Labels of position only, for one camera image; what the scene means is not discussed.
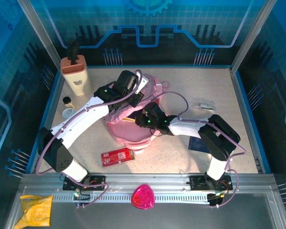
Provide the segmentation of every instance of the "glass wall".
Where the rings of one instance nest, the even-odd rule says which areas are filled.
[[[32,1],[61,57],[88,65],[230,65],[264,0]]]
[[[239,73],[270,169],[286,183],[286,0],[277,1]]]
[[[56,72],[17,1],[0,1],[0,228],[28,161],[11,150],[31,154]]]

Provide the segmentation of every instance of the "yellow bag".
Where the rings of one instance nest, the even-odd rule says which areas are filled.
[[[31,227],[49,227],[50,213],[53,195],[49,197],[41,196],[21,196],[23,216],[14,226],[14,229],[20,229],[27,226]]]

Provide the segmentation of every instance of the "pink pouch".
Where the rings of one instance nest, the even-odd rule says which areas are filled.
[[[113,139],[126,148],[131,149],[135,154],[142,153],[152,140],[160,134],[160,131],[155,131],[152,135],[150,129],[139,127],[133,122],[121,121],[121,119],[126,118],[134,111],[143,109],[157,95],[166,91],[170,86],[168,82],[165,82],[167,85],[164,87],[164,82],[161,82],[157,77],[144,76],[148,78],[149,82],[141,90],[144,94],[141,102],[136,107],[130,105],[120,107],[117,111],[110,112],[105,119]]]

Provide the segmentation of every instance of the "red package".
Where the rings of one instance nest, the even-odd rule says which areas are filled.
[[[121,164],[134,160],[133,151],[127,148],[114,150],[102,154],[103,167]]]

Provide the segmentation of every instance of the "bottle cap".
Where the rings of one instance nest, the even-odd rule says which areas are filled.
[[[71,103],[71,98],[68,97],[68,96],[66,96],[66,97],[64,97],[64,98],[62,99],[62,101],[63,101],[64,104],[69,104],[69,103]]]

